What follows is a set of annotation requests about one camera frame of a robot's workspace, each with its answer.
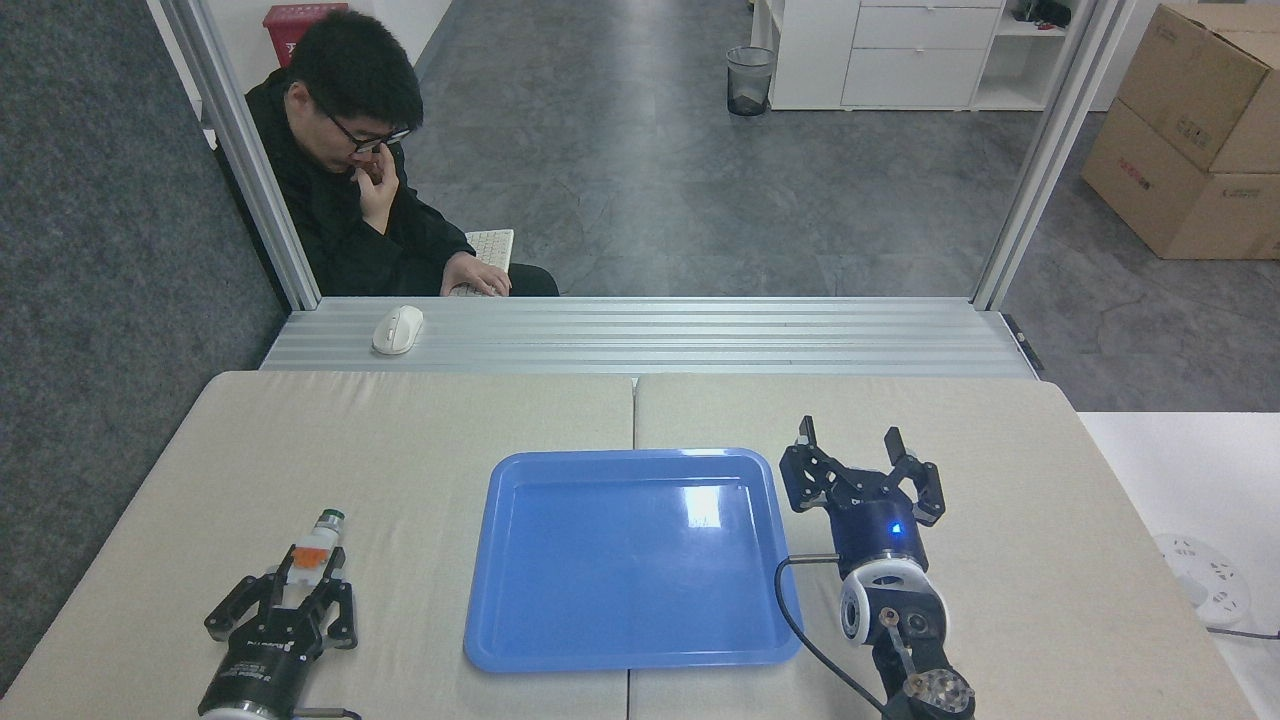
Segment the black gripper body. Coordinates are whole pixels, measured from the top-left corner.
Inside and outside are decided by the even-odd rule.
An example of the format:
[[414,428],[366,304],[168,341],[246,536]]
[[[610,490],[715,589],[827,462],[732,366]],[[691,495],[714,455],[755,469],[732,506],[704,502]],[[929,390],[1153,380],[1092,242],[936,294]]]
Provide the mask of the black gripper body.
[[201,717],[293,717],[311,664],[298,609],[273,607],[237,626],[198,702]]
[[849,506],[832,502],[828,516],[841,578],[881,559],[910,559],[922,570],[929,569],[914,505],[906,495]]

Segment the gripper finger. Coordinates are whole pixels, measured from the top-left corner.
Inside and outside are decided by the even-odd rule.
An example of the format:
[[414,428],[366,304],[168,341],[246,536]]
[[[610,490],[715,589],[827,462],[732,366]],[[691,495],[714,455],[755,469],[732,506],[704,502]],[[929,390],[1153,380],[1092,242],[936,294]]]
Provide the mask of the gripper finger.
[[324,577],[300,602],[298,616],[307,653],[358,646],[355,591],[346,579]]
[[780,471],[794,512],[852,507],[852,470],[820,450],[812,415],[800,420],[797,438],[783,451]]
[[243,577],[205,618],[205,630],[215,642],[228,642],[232,632],[251,609],[256,609],[259,616],[269,614],[280,601],[283,588],[278,570],[266,571],[260,577]]
[[884,448],[891,470],[879,480],[878,503],[890,525],[933,527],[946,511],[940,469],[909,451],[897,427],[884,433]]

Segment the person's left hand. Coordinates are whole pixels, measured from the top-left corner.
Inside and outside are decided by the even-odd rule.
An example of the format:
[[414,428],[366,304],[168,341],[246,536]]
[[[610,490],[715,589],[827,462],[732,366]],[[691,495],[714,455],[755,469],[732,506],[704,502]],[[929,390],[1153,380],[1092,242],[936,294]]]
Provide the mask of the person's left hand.
[[439,295],[449,296],[462,284],[488,297],[508,297],[512,290],[512,281],[506,270],[470,252],[456,252],[444,265]]

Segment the person's right hand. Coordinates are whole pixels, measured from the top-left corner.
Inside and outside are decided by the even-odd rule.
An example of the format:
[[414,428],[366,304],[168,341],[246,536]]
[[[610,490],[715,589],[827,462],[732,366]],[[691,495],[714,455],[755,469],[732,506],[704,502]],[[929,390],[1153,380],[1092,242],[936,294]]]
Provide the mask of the person's right hand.
[[371,152],[355,154],[352,169],[364,222],[379,234],[385,234],[401,186],[393,152],[387,143],[379,143]]

